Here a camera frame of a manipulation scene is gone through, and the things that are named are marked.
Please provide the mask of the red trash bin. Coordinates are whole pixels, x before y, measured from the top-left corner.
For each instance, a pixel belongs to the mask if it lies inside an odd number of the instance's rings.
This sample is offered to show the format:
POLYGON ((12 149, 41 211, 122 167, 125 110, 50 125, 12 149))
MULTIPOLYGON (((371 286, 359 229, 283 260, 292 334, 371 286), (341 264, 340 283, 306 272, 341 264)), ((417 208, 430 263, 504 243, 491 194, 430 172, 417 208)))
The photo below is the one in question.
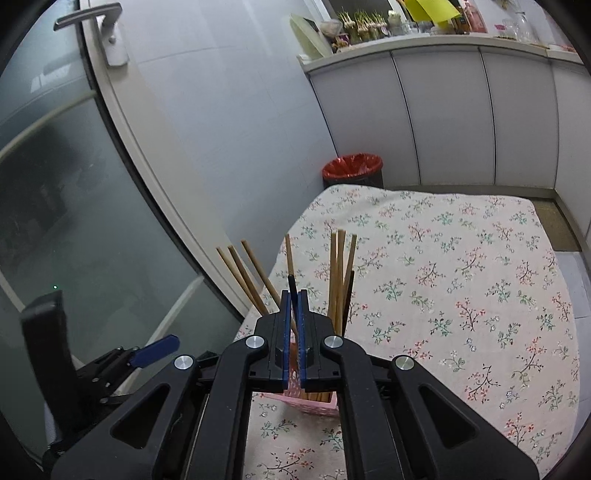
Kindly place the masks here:
POLYGON ((335 158, 322 168, 324 188, 339 184, 384 187, 383 159, 379 155, 356 153, 335 158))

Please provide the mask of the pink chopstick holder basket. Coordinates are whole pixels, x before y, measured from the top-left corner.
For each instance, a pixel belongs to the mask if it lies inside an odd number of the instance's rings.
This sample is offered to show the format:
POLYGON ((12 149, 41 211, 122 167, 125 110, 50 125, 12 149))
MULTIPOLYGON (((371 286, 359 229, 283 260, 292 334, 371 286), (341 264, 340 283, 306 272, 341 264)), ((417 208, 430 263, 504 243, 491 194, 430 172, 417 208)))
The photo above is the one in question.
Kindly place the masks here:
POLYGON ((287 390, 280 394, 262 393, 262 396, 283 402, 301 413, 335 418, 339 416, 337 394, 335 392, 307 393, 301 390, 300 374, 296 369, 290 369, 287 390))

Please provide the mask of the black chopstick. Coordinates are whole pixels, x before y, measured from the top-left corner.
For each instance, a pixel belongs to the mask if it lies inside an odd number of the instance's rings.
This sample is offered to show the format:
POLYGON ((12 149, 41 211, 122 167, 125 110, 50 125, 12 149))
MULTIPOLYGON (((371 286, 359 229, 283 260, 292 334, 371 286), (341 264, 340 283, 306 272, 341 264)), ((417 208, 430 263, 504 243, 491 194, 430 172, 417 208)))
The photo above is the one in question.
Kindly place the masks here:
POLYGON ((287 275, 287 282, 288 282, 288 288, 290 288, 291 305, 293 305, 294 308, 297 308, 297 300, 298 300, 297 283, 296 283, 296 279, 294 278, 293 273, 290 273, 287 275))

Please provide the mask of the yellow item on counter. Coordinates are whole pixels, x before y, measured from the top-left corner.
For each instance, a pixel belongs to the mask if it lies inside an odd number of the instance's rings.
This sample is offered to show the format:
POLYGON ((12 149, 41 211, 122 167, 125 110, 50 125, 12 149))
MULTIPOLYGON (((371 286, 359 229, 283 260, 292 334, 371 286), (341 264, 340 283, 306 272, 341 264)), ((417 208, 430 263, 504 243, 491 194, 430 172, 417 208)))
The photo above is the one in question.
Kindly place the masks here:
POLYGON ((460 16, 459 10, 448 0, 405 0, 405 7, 416 22, 447 22, 460 16))

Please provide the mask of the brown floor mat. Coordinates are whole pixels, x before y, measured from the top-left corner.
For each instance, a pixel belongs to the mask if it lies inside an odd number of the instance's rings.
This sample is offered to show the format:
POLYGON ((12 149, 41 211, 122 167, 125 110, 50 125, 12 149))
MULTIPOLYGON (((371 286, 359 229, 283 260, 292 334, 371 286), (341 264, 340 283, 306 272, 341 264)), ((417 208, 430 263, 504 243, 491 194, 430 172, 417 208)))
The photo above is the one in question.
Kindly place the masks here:
POLYGON ((550 199, 533 199, 536 213, 556 252, 580 252, 581 247, 558 205, 550 199))

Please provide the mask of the floral tablecloth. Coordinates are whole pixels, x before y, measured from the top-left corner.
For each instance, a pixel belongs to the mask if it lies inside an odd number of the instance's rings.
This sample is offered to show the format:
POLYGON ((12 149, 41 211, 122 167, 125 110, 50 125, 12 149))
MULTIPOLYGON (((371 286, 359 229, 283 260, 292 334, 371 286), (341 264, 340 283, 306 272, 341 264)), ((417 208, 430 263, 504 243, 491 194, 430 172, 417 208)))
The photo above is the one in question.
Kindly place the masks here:
MULTIPOLYGON (((333 186, 290 227, 297 286, 325 313, 331 233, 358 235, 346 336, 416 359, 525 452, 566 453, 580 392, 571 298, 527 199, 333 186)), ((286 242, 270 281, 287 287, 286 242)))

